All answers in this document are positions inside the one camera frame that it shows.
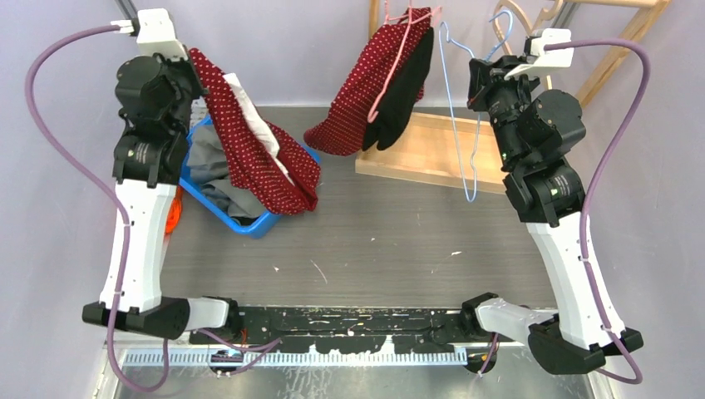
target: red polka dot cloth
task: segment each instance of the red polka dot cloth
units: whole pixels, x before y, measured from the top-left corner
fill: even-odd
[[[430,12],[429,7],[413,8],[412,18],[416,20]],[[430,27],[430,17],[412,25],[392,79],[402,69],[407,58]],[[331,103],[326,120],[303,135],[306,144],[332,155],[351,155],[362,149],[362,138],[365,136],[367,127],[367,113],[382,91],[406,29],[405,21],[395,25],[382,25],[377,29]],[[422,97],[423,87],[419,91],[417,101]]]
[[[249,129],[234,93],[223,78],[223,71],[197,48],[190,49],[189,54],[201,82],[210,92],[205,96],[205,104],[223,143],[233,186],[252,191],[273,214],[300,214],[314,210],[318,202],[316,186],[321,175],[316,161],[285,131],[267,122],[279,142],[277,159],[286,166],[292,185]]]

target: clothes hanger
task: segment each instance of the clothes hanger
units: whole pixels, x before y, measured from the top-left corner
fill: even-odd
[[[370,108],[370,111],[367,113],[367,122],[368,123],[373,123],[375,119],[377,119],[377,106],[379,105],[379,101],[382,99],[384,96],[384,93],[387,92],[387,87],[389,86],[389,82],[392,80],[392,75],[394,74],[394,70],[397,69],[397,65],[399,64],[399,60],[402,58],[402,51],[404,50],[404,44],[407,42],[407,37],[409,36],[409,32],[412,29],[412,25],[418,22],[421,22],[425,20],[426,18],[432,18],[434,17],[437,13],[439,13],[442,10],[442,7],[436,7],[431,12],[428,14],[424,15],[423,17],[419,17],[417,19],[413,19],[412,15],[412,0],[409,0],[409,5],[407,8],[407,14],[402,15],[401,17],[397,18],[390,18],[389,17],[389,2],[388,0],[384,1],[384,23],[388,23],[389,21],[393,20],[401,20],[403,18],[408,17],[408,22],[407,22],[407,29],[404,32],[404,37],[402,38],[402,44],[399,46],[399,52],[397,53],[397,57],[394,59],[394,62],[392,64],[392,68],[390,69],[389,73],[387,74],[387,79],[384,81],[384,85],[382,86],[382,90],[380,93],[377,95],[377,98],[375,99],[374,103],[372,103],[372,107]]]
[[[513,27],[513,21],[514,21],[514,15],[507,11],[507,10],[502,10],[501,12],[498,12],[492,19],[490,19],[490,22],[493,22],[496,20],[500,15],[502,14],[507,14],[509,15],[509,28],[507,29],[507,34],[505,35],[504,40],[502,40],[499,44],[496,46],[492,47],[492,50],[490,50],[490,54],[485,58],[485,60],[489,60],[492,55],[495,54],[498,48],[504,44],[506,41],[507,37],[511,34],[511,30]],[[441,29],[445,27],[446,28],[446,43],[451,43],[454,44],[463,50],[467,51],[470,53],[470,58],[475,58],[475,53],[466,46],[463,46],[456,40],[451,38],[451,29],[448,27],[447,22],[441,22],[441,25],[438,27],[438,48],[439,51],[441,52],[441,64],[443,65],[443,77],[446,80],[446,94],[448,95],[448,107],[451,112],[451,123],[453,125],[453,138],[456,141],[456,150],[458,154],[458,165],[461,168],[461,179],[463,183],[463,190],[465,191],[465,199],[467,200],[468,203],[472,204],[475,202],[477,199],[477,168],[475,166],[475,155],[477,155],[477,147],[480,144],[480,121],[481,121],[481,116],[477,116],[477,125],[476,125],[476,130],[475,130],[475,144],[472,146],[472,154],[470,155],[470,167],[472,168],[472,196],[467,191],[467,181],[465,178],[465,167],[463,166],[463,160],[462,160],[462,153],[461,153],[461,144],[460,144],[460,139],[458,138],[458,128],[456,126],[456,116],[455,112],[453,111],[453,100],[451,96],[451,85],[448,82],[448,70],[446,68],[446,55],[443,52],[443,36],[441,35]]]
[[[507,34],[504,36],[501,42],[497,43],[494,47],[492,47],[492,50],[490,50],[490,54],[487,54],[487,57],[485,57],[485,61],[489,61],[490,58],[495,55],[495,52],[497,52],[500,47],[504,46],[507,41],[507,38],[509,38],[509,35],[511,34],[512,28],[514,27],[514,13],[507,10],[506,8],[502,9],[500,12],[495,14],[494,17],[490,18],[490,22],[494,22],[501,15],[506,15],[507,17],[509,17],[509,27],[507,28]]]

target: black sock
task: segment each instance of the black sock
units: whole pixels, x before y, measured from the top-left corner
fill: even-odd
[[[386,150],[397,142],[407,128],[418,92],[431,69],[433,37],[433,28],[430,27],[407,59],[407,63],[389,83],[387,92],[377,106],[377,118],[374,122],[367,123],[362,139],[363,150],[369,149],[375,142],[378,150]]]

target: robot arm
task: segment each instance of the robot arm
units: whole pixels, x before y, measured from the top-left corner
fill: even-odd
[[[131,242],[116,327],[169,339],[198,328],[214,328],[225,339],[237,337],[241,320],[235,301],[167,298],[160,287],[168,244],[166,220],[189,149],[191,102],[205,89],[165,9],[141,10],[136,20],[113,24],[121,33],[137,36],[142,54],[117,72],[116,96],[125,130],[114,151],[113,177],[130,216]],[[110,271],[100,300],[83,308],[86,323],[107,325],[122,243],[118,214]]]
[[[579,250],[584,190],[565,159],[585,136],[582,110],[571,95],[548,90],[531,100],[539,77],[570,66],[573,50],[545,52],[568,42],[570,32],[545,29],[529,37],[521,57],[496,62],[473,59],[468,108],[488,112],[502,159],[506,194],[539,248],[558,313],[536,312],[487,293],[463,304],[479,335],[494,332],[527,345],[537,362],[553,374],[585,374],[619,354],[604,330]],[[588,230],[589,252],[594,252]],[[643,346],[640,332],[624,326],[609,299],[596,258],[595,280],[612,332],[625,347]]]

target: wooden frame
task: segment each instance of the wooden frame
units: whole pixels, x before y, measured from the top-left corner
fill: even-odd
[[[552,7],[542,8],[536,20],[531,23],[526,12],[515,0],[499,0],[495,12],[506,7],[519,20],[520,25],[529,33],[541,27],[558,15],[560,8],[567,2],[601,4],[606,6],[638,7],[620,37],[640,41],[649,28],[656,22],[670,0],[553,0]],[[369,36],[372,37],[379,27],[379,0],[370,1]],[[501,40],[504,33],[499,22],[495,20],[495,34]],[[511,54],[509,44],[503,46],[505,53]],[[588,79],[578,90],[576,97],[580,104],[587,106],[602,89],[612,74],[622,64],[629,50],[613,47],[593,70]],[[551,87],[550,76],[544,81]],[[464,160],[468,160],[474,143],[477,124],[475,121],[456,118],[461,151]],[[494,133],[487,123],[480,125],[480,144],[476,155],[478,169],[478,190],[490,193],[504,193],[505,174],[500,171],[501,159]],[[465,163],[466,178],[471,181],[472,171],[469,162]],[[371,148],[361,151],[355,159],[355,171],[364,175],[375,175],[393,179],[410,180],[432,185],[462,187],[460,167],[456,154],[456,145],[450,118],[414,112],[407,129],[399,141],[385,151]]]

